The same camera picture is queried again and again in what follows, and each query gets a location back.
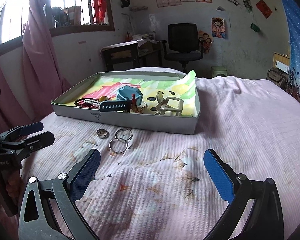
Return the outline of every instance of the gray box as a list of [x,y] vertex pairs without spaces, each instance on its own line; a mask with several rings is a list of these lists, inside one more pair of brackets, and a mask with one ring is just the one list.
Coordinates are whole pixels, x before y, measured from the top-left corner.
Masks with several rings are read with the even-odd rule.
[[135,78],[145,81],[173,81],[182,79],[185,74],[167,72],[146,72],[146,71],[114,71],[96,73],[56,98],[51,104],[57,115],[81,119],[91,122],[111,124],[122,127],[170,132],[179,134],[194,134],[195,127],[200,115],[200,103],[198,91],[195,90],[195,113],[196,117],[154,115],[154,114],[134,114],[122,112],[100,113],[97,109],[89,109],[76,106],[64,106],[62,104],[78,98],[93,84],[99,76],[113,78]]

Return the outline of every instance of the human hand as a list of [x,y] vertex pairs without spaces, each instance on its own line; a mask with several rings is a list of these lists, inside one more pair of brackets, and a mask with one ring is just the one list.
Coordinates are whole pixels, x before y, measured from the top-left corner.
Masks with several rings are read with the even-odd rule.
[[10,174],[8,182],[6,183],[6,190],[10,197],[16,198],[20,194],[20,188],[22,180],[20,177],[20,171],[14,171]]

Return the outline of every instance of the window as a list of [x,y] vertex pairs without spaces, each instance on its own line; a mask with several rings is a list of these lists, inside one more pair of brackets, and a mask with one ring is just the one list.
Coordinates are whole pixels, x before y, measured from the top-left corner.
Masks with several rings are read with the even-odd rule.
[[[110,0],[49,0],[43,8],[52,36],[114,31]],[[23,35],[29,0],[6,0],[0,7],[0,44]]]

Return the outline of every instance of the window sill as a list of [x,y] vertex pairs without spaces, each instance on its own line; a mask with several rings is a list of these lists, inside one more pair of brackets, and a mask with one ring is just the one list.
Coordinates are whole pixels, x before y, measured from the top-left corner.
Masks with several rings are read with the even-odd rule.
[[[83,32],[99,32],[110,31],[114,32],[114,27],[110,25],[78,25],[78,26],[63,26],[50,29],[52,37],[71,34],[71,33],[83,33]],[[22,36],[12,39],[10,41],[0,44],[0,56],[18,48],[22,47]]]

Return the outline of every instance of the chair backrest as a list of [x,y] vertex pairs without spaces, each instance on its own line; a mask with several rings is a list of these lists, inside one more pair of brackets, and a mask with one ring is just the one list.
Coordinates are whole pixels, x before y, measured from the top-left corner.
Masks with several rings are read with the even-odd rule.
[[197,25],[194,23],[177,23],[168,25],[169,48],[181,53],[199,49]]

